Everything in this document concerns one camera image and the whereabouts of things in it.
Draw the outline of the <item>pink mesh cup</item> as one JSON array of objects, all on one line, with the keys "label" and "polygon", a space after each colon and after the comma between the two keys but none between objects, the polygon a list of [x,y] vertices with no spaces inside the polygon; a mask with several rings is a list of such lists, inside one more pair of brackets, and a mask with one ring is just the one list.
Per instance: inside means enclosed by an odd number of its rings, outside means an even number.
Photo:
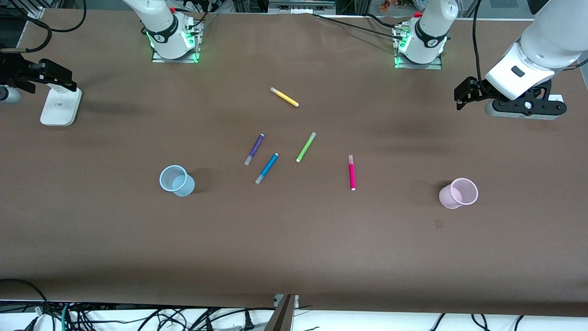
[{"label": "pink mesh cup", "polygon": [[479,191],[474,182],[467,178],[456,178],[439,192],[439,201],[447,209],[458,209],[472,205],[478,199]]}]

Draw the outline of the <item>blue mesh cup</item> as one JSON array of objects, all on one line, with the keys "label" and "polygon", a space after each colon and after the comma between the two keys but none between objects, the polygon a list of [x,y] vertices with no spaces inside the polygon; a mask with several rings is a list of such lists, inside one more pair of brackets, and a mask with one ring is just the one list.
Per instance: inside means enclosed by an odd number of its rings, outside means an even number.
[{"label": "blue mesh cup", "polygon": [[180,165],[170,165],[159,176],[160,186],[178,197],[187,197],[195,189],[195,180]]}]

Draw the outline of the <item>brown paper table cover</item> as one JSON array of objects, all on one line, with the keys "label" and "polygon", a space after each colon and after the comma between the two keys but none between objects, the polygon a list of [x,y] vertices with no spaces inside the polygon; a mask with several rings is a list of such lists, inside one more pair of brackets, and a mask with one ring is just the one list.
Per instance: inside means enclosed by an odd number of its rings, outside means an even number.
[{"label": "brown paper table cover", "polygon": [[[0,106],[0,277],[51,300],[269,307],[292,293],[324,310],[588,316],[581,71],[553,79],[558,119],[497,118],[454,105],[475,74],[469,21],[441,70],[403,70],[388,38],[311,15],[207,20],[199,63],[152,63],[138,17],[115,11],[28,55],[70,69],[83,97],[66,127],[40,123],[46,86]],[[170,165],[193,193],[160,186]],[[479,196],[447,209],[456,178]]]}]

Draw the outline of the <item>aluminium bracket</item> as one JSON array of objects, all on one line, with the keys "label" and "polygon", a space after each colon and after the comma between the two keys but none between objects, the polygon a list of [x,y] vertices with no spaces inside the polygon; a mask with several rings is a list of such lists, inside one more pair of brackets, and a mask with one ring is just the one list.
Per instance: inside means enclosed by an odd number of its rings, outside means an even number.
[{"label": "aluminium bracket", "polygon": [[[277,308],[284,297],[285,297],[284,294],[275,294],[273,296],[273,307]],[[300,297],[298,295],[293,295],[293,302],[294,302],[294,309],[295,310],[300,308]]]}]

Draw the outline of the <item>purple marker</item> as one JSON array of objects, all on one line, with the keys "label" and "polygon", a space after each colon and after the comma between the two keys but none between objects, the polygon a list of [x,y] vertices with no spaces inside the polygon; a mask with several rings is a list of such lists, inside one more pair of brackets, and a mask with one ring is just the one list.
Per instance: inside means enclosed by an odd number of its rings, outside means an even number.
[{"label": "purple marker", "polygon": [[263,133],[259,134],[259,136],[257,137],[255,143],[253,144],[252,148],[250,149],[250,152],[248,153],[248,156],[246,157],[246,160],[244,161],[244,164],[246,166],[248,166],[250,164],[250,162],[252,161],[252,159],[254,158],[256,153],[258,152],[258,149],[259,149],[260,145],[262,144],[262,141],[264,138],[265,138],[265,135]]}]

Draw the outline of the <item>green marker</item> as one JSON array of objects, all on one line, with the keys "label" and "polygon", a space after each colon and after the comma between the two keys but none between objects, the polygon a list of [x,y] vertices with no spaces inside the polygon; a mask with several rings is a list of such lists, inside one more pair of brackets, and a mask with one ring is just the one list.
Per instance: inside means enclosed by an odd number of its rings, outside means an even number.
[{"label": "green marker", "polygon": [[306,155],[309,147],[311,146],[311,144],[313,143],[313,141],[315,140],[315,137],[317,136],[316,132],[312,132],[311,135],[309,136],[309,138],[307,139],[307,141],[305,142],[305,144],[303,145],[300,153],[298,153],[297,157],[296,157],[296,163],[300,163],[303,160],[303,157]]}]

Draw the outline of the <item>aluminium frame bar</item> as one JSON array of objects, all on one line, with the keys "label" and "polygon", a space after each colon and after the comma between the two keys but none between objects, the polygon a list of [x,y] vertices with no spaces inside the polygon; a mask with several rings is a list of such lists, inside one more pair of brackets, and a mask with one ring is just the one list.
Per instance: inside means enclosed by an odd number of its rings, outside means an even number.
[{"label": "aluminium frame bar", "polygon": [[336,15],[335,0],[268,0],[268,13]]}]

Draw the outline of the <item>blue marker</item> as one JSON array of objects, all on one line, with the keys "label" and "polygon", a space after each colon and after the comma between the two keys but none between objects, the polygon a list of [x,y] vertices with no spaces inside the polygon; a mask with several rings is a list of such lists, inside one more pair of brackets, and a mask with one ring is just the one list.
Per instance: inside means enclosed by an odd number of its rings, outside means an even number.
[{"label": "blue marker", "polygon": [[271,156],[269,161],[266,163],[265,167],[262,168],[262,171],[260,172],[259,176],[256,178],[256,180],[255,180],[256,184],[260,184],[262,182],[263,178],[268,174],[268,172],[273,167],[273,165],[275,164],[275,162],[277,161],[278,158],[279,158],[278,153],[274,153]]}]

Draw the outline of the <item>white desk lamp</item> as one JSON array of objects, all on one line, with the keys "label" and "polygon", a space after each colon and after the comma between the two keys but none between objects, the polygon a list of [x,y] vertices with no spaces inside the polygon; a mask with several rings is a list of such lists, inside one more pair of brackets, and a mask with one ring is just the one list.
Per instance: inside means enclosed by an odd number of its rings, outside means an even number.
[{"label": "white desk lamp", "polygon": [[51,89],[40,115],[40,122],[45,126],[72,125],[76,119],[82,90],[77,87],[71,91],[57,84],[48,86]]}]

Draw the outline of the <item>yellow marker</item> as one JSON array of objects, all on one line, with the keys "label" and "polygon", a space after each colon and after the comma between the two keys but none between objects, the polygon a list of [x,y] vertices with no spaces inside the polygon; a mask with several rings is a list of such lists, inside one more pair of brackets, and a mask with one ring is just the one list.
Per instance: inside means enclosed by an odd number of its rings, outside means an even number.
[{"label": "yellow marker", "polygon": [[277,88],[271,87],[270,88],[271,92],[273,94],[275,94],[276,96],[278,96],[279,98],[281,98],[282,100],[286,101],[287,103],[289,103],[290,105],[294,106],[294,107],[299,107],[300,103],[298,103],[297,101],[295,101],[294,99],[292,99],[291,97],[287,96],[286,94],[284,94],[283,92],[279,91]]}]

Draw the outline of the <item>brown table beam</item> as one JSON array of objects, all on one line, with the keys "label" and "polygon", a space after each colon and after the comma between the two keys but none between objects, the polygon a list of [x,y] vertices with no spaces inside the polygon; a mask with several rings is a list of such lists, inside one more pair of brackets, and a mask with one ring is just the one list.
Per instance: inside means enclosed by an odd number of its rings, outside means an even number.
[{"label": "brown table beam", "polygon": [[294,311],[293,295],[285,295],[263,331],[292,331]]}]

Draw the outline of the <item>aluminium corner profile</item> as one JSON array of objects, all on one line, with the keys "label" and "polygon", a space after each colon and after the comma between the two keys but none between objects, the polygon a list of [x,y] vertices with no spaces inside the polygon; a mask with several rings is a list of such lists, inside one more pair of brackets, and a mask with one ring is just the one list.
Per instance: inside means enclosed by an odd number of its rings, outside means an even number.
[{"label": "aluminium corner profile", "polygon": [[38,19],[46,8],[45,0],[4,0],[7,6],[16,9],[17,13]]}]

